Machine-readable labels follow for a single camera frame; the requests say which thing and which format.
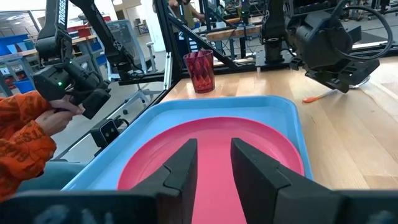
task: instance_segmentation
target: orange jacket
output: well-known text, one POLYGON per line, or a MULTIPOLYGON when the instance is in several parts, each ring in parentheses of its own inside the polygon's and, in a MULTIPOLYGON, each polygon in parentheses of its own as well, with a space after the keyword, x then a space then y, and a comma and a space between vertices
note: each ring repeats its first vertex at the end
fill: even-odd
POLYGON ((0 98, 0 202, 41 175, 53 156, 55 142, 35 122, 47 110, 37 91, 0 98))

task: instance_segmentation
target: floor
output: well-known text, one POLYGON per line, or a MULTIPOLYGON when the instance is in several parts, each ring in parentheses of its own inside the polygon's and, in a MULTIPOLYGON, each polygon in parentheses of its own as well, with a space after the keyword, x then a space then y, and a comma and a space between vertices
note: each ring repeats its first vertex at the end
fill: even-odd
MULTIPOLYGON (((386 16, 387 21, 390 26, 392 26, 392 30, 394 33, 395 40, 398 40, 398 17, 395 17, 393 14, 386 16)), ((386 39, 386 32, 382 29, 382 25, 378 20, 368 21, 367 19, 363 19, 360 22, 351 21, 353 24, 362 25, 363 33, 365 34, 366 42, 374 42, 381 41, 386 39)), ((146 47, 146 43, 150 42, 150 35, 140 35, 139 42, 144 53, 145 57, 149 56, 149 50, 146 47)), ((239 54, 239 41, 234 43, 235 53, 239 54)), ((254 38, 251 41, 247 42, 248 53, 256 52, 258 50, 262 50, 262 46, 259 43, 258 38, 254 38)), ((226 55, 229 55, 229 50, 225 49, 226 55)), ((162 71, 164 69, 165 63, 165 52, 155 52, 155 63, 158 71, 162 71)), ((395 82, 380 84, 383 89, 388 90, 390 92, 398 93, 398 84, 395 82)), ((129 98, 132 94, 137 91, 137 86, 119 86, 117 83, 111 84, 112 88, 112 98, 105 104, 105 106, 98 112, 98 114, 92 119, 88 120, 84 117, 76 117, 70 123, 68 128, 63 132, 55 135, 53 138, 57 143, 57 151, 55 152, 55 157, 59 155, 63 155, 63 159, 67 159, 73 162, 89 162, 92 160, 94 153, 98 150, 95 146, 94 141, 91 136, 83 139, 76 147, 69 150, 67 153, 66 149, 82 135, 87 133, 95 124, 101 121, 103 118, 107 117, 111 112, 114 111, 126 98, 129 98)), ((161 90, 162 83, 150 83, 146 86, 146 88, 150 90, 161 90)), ((136 101, 133 105, 130 106, 131 111, 128 115, 123 115, 127 120, 132 120, 141 110, 144 109, 144 105, 140 101, 136 101)), ((113 115, 113 117, 121 114, 121 110, 113 115)))
POLYGON ((277 95, 296 104, 313 179, 330 189, 398 189, 398 57, 381 59, 370 81, 347 94, 313 103, 302 99, 328 88, 304 71, 275 70, 218 75, 215 90, 195 94, 181 80, 163 101, 277 95))

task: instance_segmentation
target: blue tray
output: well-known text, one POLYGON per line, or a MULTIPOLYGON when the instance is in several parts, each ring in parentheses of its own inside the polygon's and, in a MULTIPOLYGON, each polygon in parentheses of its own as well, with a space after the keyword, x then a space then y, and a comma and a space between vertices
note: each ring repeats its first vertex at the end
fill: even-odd
POLYGON ((296 106, 279 96, 227 97, 175 100, 155 105, 133 122, 63 190, 114 190, 131 156, 155 135, 200 118, 235 116, 253 119, 280 131, 299 151, 305 176, 312 179, 296 106))

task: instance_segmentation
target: red cup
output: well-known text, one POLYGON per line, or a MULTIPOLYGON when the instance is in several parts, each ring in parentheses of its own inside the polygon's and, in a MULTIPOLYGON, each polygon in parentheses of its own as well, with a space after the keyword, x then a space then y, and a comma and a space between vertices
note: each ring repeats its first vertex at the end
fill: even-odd
POLYGON ((186 54, 183 58, 195 92, 208 93, 214 90, 213 51, 199 50, 186 54))

